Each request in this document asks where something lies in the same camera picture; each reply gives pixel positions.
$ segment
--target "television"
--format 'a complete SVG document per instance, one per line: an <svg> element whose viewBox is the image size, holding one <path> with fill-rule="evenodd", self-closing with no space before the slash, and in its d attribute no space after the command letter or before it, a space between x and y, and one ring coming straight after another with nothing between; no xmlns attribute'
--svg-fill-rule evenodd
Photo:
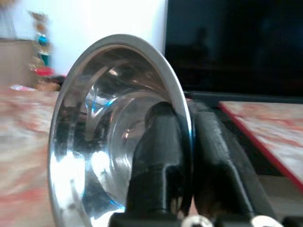
<svg viewBox="0 0 303 227"><path fill-rule="evenodd" d="M165 57L185 91L303 97L303 1L169 0Z"/></svg>

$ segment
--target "blurry background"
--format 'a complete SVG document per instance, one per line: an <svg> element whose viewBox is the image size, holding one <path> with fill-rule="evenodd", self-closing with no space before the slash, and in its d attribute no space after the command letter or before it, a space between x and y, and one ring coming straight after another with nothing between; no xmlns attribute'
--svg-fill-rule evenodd
<svg viewBox="0 0 303 227"><path fill-rule="evenodd" d="M13 38L5 15L9 14L17 39L33 40L28 11L46 14L51 67L66 75L86 48L112 34L136 35L163 52L166 5L167 0L16 0L1 9L0 38Z"/></svg>

